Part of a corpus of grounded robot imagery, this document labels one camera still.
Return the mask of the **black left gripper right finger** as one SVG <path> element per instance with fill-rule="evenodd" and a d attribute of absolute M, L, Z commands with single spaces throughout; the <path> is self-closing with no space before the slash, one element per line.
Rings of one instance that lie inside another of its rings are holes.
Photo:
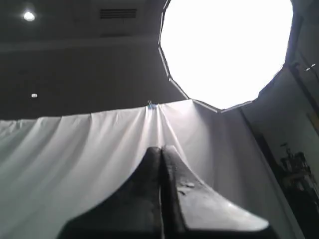
<path fill-rule="evenodd" d="M 167 239 L 268 239 L 267 220 L 205 184 L 173 146 L 161 150 L 161 202 Z"/>

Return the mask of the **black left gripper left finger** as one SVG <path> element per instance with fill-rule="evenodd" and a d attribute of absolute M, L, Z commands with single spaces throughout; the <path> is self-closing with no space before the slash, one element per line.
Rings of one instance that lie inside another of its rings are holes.
<path fill-rule="evenodd" d="M 71 219 L 60 239 L 160 239 L 160 149 L 149 147 L 127 181 L 110 197 Z"/>

